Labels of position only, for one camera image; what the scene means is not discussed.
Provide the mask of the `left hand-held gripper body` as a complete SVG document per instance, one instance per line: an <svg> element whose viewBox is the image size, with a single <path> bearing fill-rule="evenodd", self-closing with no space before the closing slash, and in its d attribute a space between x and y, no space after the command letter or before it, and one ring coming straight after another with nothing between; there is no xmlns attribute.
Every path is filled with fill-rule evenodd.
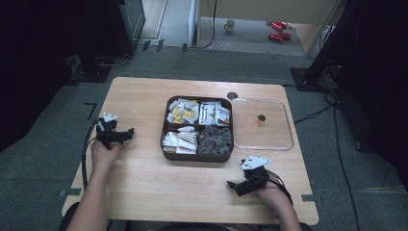
<svg viewBox="0 0 408 231"><path fill-rule="evenodd" d="M97 122L97 135L96 138L103 143L103 145L111 150L111 144L116 141L116 136L120 135L121 132L116 131L117 126L117 115L112 115L104 112L103 116L99 118Z"/></svg>

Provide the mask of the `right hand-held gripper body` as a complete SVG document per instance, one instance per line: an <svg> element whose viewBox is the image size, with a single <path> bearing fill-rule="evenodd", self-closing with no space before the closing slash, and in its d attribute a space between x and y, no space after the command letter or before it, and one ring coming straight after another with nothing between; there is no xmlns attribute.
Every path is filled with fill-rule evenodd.
<svg viewBox="0 0 408 231"><path fill-rule="evenodd" d="M269 163L270 159L257 156L248 156L244 159L242 161L242 170L246 179L244 186L254 186L257 190L264 188L268 181L265 165Z"/></svg>

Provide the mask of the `person's left hand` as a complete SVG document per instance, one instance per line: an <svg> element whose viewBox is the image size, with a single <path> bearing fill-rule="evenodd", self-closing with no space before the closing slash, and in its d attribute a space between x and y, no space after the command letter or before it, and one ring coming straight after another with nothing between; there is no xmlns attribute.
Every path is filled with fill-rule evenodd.
<svg viewBox="0 0 408 231"><path fill-rule="evenodd" d="M120 149L120 143L116 142L111 149L107 149L101 141L96 140L91 145L92 174L107 175L115 163Z"/></svg>

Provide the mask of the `person's right hand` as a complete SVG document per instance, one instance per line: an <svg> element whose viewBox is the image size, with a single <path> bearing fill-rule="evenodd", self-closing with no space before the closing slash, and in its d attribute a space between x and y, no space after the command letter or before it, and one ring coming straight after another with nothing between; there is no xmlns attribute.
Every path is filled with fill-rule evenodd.
<svg viewBox="0 0 408 231"><path fill-rule="evenodd" d="M287 196L273 183L267 182L256 194L278 215L287 214L293 208Z"/></svg>

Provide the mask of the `clear lid with wooden knob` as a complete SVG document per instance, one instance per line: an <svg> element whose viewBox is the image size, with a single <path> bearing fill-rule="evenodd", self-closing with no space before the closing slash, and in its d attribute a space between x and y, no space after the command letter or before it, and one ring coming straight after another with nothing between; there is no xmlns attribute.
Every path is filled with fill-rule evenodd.
<svg viewBox="0 0 408 231"><path fill-rule="evenodd" d="M289 151L293 148L293 132L283 102L236 98L231 104L237 148L272 151Z"/></svg>

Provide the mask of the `brown four-compartment box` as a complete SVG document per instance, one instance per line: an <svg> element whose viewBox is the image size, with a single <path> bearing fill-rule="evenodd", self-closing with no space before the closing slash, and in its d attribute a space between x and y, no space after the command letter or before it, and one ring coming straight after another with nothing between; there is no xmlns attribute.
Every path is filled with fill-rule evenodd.
<svg viewBox="0 0 408 231"><path fill-rule="evenodd" d="M163 129L162 129L162 137L161 137L161 146L162 146L162 139L165 135L166 132L170 130L175 130L177 128L185 127L185 126L192 126L196 131L197 131L197 136L198 132L203 130L205 126L215 126L215 125L199 125L198 120L195 122L195 124L175 124L175 123L169 123L166 120L167 113L168 113L168 106L169 104L178 99L187 99L187 100L196 100L199 103L199 108L200 105L203 102L220 102L221 105L227 109L230 110L231 113L231 125L230 126L216 126L218 128L229 128L232 132L232 138L233 138L233 149L234 149L234 134L233 134L233 118L232 118L232 105L231 103L224 99L224 98L213 98L213 97L199 97L199 96L185 96L185 95L176 95L172 96L171 98L168 99L166 103L166 112L165 112L165 119L164 119L164 124L163 124ZM209 163L224 163L230 159L230 156L232 152L229 155L226 156L214 156L214 155L199 155L196 151L195 154L176 154L176 153L166 153L163 151L164 156L172 161L194 161L194 162L209 162Z"/></svg>

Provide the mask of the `pile of dark packets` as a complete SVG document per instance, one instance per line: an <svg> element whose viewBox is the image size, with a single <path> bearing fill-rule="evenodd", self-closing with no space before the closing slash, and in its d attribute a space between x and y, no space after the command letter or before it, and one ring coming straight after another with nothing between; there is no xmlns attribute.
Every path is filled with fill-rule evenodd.
<svg viewBox="0 0 408 231"><path fill-rule="evenodd" d="M197 153L199 155L226 156L232 152L233 138L229 128L205 126L198 132Z"/></svg>

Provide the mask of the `pile of white brown striped packets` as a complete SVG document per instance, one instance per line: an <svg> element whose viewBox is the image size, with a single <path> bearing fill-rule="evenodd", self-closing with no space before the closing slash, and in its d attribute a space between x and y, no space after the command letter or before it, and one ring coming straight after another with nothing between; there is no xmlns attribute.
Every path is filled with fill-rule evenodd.
<svg viewBox="0 0 408 231"><path fill-rule="evenodd" d="M195 154L197 151L197 131L192 126L170 130L162 139L163 151L176 154Z"/></svg>

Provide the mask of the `pile of yellow white packets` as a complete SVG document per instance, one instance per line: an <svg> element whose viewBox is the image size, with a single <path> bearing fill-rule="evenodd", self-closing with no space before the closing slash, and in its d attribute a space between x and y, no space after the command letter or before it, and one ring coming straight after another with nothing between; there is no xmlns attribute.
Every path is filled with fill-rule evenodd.
<svg viewBox="0 0 408 231"><path fill-rule="evenodd" d="M168 106L166 120L175 124L195 124L199 117L199 103L196 100L178 98Z"/></svg>

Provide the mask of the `black stand base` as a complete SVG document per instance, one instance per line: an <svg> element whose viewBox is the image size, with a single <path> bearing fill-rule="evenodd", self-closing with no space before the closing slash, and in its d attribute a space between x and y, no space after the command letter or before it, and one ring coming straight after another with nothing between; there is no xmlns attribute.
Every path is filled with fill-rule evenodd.
<svg viewBox="0 0 408 231"><path fill-rule="evenodd" d="M105 83L112 67L120 66L130 60L130 55L96 56L93 64L83 64L78 55L66 59L72 70L67 82L69 86L77 86L80 82Z"/></svg>

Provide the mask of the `pile of white printed packets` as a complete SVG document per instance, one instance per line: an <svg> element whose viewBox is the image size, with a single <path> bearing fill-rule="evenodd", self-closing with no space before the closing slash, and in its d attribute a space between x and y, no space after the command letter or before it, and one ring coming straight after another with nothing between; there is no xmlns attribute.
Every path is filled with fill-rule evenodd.
<svg viewBox="0 0 408 231"><path fill-rule="evenodd" d="M230 126L230 110L220 102L203 102L199 108L199 125Z"/></svg>

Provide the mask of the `red can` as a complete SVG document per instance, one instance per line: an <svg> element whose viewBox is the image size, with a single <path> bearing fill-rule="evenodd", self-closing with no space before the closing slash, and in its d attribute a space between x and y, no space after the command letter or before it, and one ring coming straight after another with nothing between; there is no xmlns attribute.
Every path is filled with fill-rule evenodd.
<svg viewBox="0 0 408 231"><path fill-rule="evenodd" d="M268 38L274 41L282 41L282 40L290 40L292 38L292 35L288 33L269 34Z"/></svg>
<svg viewBox="0 0 408 231"><path fill-rule="evenodd" d="M284 29L288 28L288 24L286 22L279 21L271 21L270 26L278 33L282 33Z"/></svg>

